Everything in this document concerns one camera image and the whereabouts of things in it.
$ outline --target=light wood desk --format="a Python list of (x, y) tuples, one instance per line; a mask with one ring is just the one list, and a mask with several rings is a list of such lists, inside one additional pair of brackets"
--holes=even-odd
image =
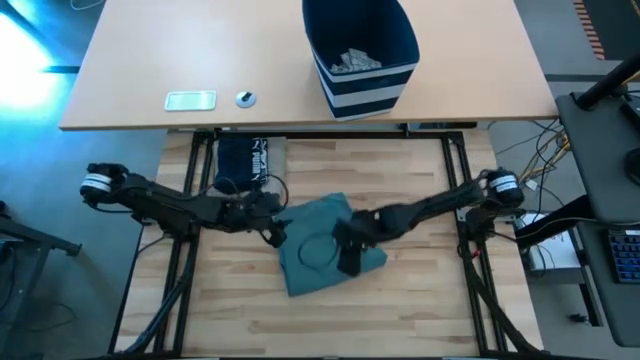
[[(513, 0), (401, 0), (421, 60), (390, 114), (351, 123), (535, 120), (557, 109)], [(168, 113), (171, 91), (215, 90), (214, 111)], [(257, 95), (250, 109), (239, 91)], [(64, 130), (335, 124), (300, 0), (111, 0)]]
[[(466, 131), (465, 141), (473, 176), (495, 168), (485, 132)], [(182, 189), (190, 142), (190, 135), (169, 135), (159, 183)], [(440, 140), (289, 140), (287, 151), (292, 204), (344, 192), (352, 207), (373, 208), (448, 188)], [(145, 230), (141, 246), (157, 237), (158, 229)], [(257, 234), (205, 230), (200, 238), (184, 356), (477, 355), (452, 214), (385, 244), (383, 268), (296, 298), (286, 295), (276, 250)], [(487, 246), (501, 306), (541, 348), (517, 246), (500, 238)], [(165, 241), (139, 256), (117, 349), (156, 312), (170, 251)], [(166, 346), (171, 339), (172, 330)]]

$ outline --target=gray floor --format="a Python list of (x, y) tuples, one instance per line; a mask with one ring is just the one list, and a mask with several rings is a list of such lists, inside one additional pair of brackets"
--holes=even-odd
[[(11, 2), (51, 39), (58, 64), (80, 64), (101, 7), (76, 12), (69, 9), (67, 0)], [(593, 56), (571, 0), (516, 0), (516, 5), (546, 74), (601, 75), (616, 65)], [(55, 79), (52, 91), (55, 96), (45, 105), (29, 110), (6, 104), (0, 107), (0, 150), (5, 155), (0, 159), (3, 174), (0, 198), (11, 205), (21, 221), (84, 244), (83, 255), (76, 259), (54, 254), (37, 291), (39, 298), (72, 306), (80, 320), (53, 333), (26, 339), (27, 352), (44, 351), (46, 359), (96, 356), (106, 351), (111, 338), (129, 270), (122, 264), (131, 261), (140, 226), (126, 217), (98, 214), (86, 208), (80, 201), (78, 184), (91, 161), (121, 162), (127, 158), (130, 168), (151, 176), (165, 134), (162, 131), (61, 133), (56, 123), (74, 78), (49, 76)], [(555, 95), (560, 95), (589, 85), (551, 83), (550, 87)], [(527, 122), (496, 123), (490, 128), (496, 151), (540, 131)], [(534, 146), (535, 141), (523, 144), (499, 155), (498, 162), (519, 172), (534, 153)], [(545, 183), (563, 202), (584, 192), (570, 154)], [(537, 195), (527, 194), (526, 208), (537, 209)], [(551, 211), (559, 205), (543, 193), (543, 210)], [(566, 320), (568, 314), (584, 312), (576, 286), (531, 284), (530, 290), (547, 350), (606, 359), (640, 358), (640, 350), (615, 345), (606, 327), (591, 328)], [(45, 317), (61, 316), (59, 309), (50, 306), (42, 312)]]

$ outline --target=wooden platform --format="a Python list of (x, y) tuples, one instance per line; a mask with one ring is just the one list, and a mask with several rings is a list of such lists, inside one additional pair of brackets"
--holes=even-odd
[[(187, 134), (168, 136), (159, 183), (182, 189), (190, 140)], [(474, 175), (496, 166), (485, 132), (467, 131), (465, 140)], [(372, 208), (448, 188), (439, 140), (289, 140), (287, 151), (294, 205), (344, 192), (353, 208)], [(505, 225), (498, 229), (510, 232)], [(141, 245), (159, 235), (146, 230)], [(385, 245), (383, 268), (289, 298), (277, 253), (257, 234), (203, 231), (183, 355), (477, 355), (456, 245), (454, 217), (445, 214)], [(540, 347), (517, 247), (495, 238), (488, 248), (500, 304)], [(168, 240), (138, 258), (117, 349), (130, 345), (156, 312), (170, 249)], [(485, 324), (491, 338), (490, 321)]]

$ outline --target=white phone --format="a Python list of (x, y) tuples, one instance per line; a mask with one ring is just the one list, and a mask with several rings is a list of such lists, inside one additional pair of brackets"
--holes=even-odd
[(173, 91), (167, 94), (166, 111), (207, 111), (216, 108), (215, 91)]

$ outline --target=blue trash bin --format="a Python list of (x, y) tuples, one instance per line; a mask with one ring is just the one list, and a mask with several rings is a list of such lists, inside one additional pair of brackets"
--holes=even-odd
[[(305, 31), (333, 118), (347, 121), (390, 112), (420, 60), (409, 18), (397, 0), (303, 0)], [(332, 73), (356, 49), (382, 67)]]

